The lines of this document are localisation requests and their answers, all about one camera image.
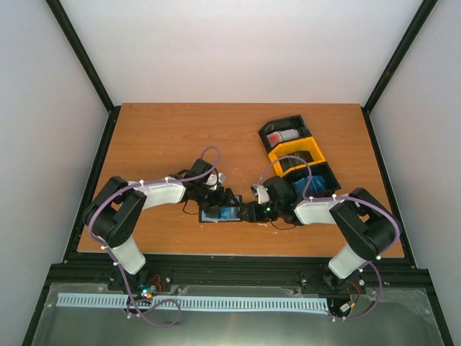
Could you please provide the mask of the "black leather card holder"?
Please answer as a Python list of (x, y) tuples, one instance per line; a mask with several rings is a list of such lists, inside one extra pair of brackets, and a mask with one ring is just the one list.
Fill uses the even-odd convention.
[(200, 223), (231, 223), (242, 222), (241, 208), (243, 198), (241, 195), (235, 196), (235, 201), (231, 201), (229, 206), (202, 208), (199, 212)]

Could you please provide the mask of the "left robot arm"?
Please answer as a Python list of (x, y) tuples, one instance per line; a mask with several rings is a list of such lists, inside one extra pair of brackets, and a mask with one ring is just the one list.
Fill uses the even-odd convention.
[(90, 237), (123, 268), (125, 282), (142, 290), (149, 284), (150, 273), (143, 267), (146, 259), (133, 237), (141, 212), (189, 200), (218, 206), (225, 201), (224, 181), (225, 175), (203, 159), (197, 159), (191, 169), (154, 181), (114, 176), (86, 208), (82, 221), (89, 227)]

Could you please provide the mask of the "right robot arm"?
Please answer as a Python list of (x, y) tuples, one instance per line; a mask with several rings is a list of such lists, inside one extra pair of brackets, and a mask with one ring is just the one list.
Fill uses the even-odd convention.
[(400, 238), (400, 224), (366, 189), (358, 187), (345, 195), (316, 198), (295, 188), (281, 177), (272, 177), (252, 187), (257, 200), (240, 207), (238, 217), (249, 223), (282, 218), (293, 226), (333, 224), (346, 240), (330, 259), (329, 271), (346, 279), (393, 247)]

